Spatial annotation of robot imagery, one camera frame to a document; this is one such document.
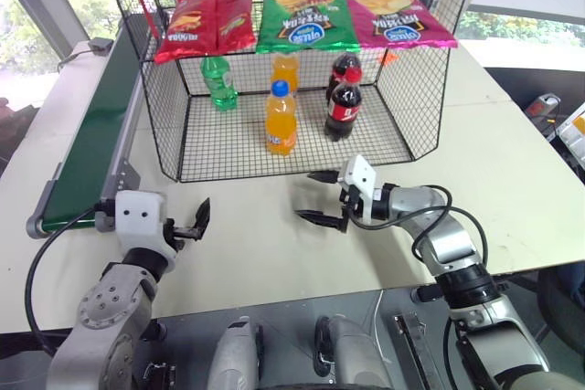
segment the green conveyor belt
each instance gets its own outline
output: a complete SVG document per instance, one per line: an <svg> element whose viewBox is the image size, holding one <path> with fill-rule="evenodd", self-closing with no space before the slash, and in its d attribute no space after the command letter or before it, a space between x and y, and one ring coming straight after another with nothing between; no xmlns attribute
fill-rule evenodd
<svg viewBox="0 0 585 390"><path fill-rule="evenodd" d="M51 192L43 230L56 230L100 200L138 70L138 59L123 26ZM77 227L93 225L92 216Z"/></svg>

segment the blue bottle cap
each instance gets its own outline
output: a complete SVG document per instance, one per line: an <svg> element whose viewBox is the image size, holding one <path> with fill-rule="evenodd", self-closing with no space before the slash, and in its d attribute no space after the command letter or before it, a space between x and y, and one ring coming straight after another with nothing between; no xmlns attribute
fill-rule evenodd
<svg viewBox="0 0 585 390"><path fill-rule="evenodd" d="M274 81L272 83L272 95L284 98L289 94L289 83L286 81Z"/></svg>

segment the green chip bag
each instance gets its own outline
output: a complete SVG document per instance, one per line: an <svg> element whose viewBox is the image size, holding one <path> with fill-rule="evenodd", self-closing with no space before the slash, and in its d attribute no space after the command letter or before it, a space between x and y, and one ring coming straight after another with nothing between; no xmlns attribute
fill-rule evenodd
<svg viewBox="0 0 585 390"><path fill-rule="evenodd" d="M256 52L358 51L346 0L264 0Z"/></svg>

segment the red bottle cap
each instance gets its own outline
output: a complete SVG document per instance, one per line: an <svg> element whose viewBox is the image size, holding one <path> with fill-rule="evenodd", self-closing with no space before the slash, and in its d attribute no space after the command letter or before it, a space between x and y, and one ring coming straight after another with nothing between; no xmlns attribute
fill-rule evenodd
<svg viewBox="0 0 585 390"><path fill-rule="evenodd" d="M357 84L362 79L362 69L347 68L344 79L351 84Z"/></svg>

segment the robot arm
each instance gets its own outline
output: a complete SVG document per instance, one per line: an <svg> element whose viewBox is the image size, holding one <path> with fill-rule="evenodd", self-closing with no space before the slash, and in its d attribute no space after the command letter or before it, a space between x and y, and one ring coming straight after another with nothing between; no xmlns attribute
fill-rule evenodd
<svg viewBox="0 0 585 390"><path fill-rule="evenodd" d="M100 281L81 299L77 322L48 370L47 389L130 389L133 353L141 338L164 336L151 322L157 282L175 268L183 241L202 238L209 222L209 199L190 228L174 227L159 194L121 191L115 204L116 234L124 259L110 263Z"/></svg>
<svg viewBox="0 0 585 390"><path fill-rule="evenodd" d="M427 232L445 210L437 209L445 206L439 192L427 186L403 188L384 184L375 188L376 172L360 155L350 159L339 173L324 171L309 177L342 186L343 216L297 211L302 218L342 232L346 231L348 219L367 226L374 218L400 225L413 239L423 234L417 250L449 305L463 365L477 388L520 389L527 388L522 385L528 381L532 385L538 383L539 386L531 387L535 390L571 388L561 387L561 382L566 385L571 380L548 371L545 355L510 300L498 291L461 223L449 214ZM419 215L409 216L421 210ZM531 374L542 376L535 380L529 377Z"/></svg>

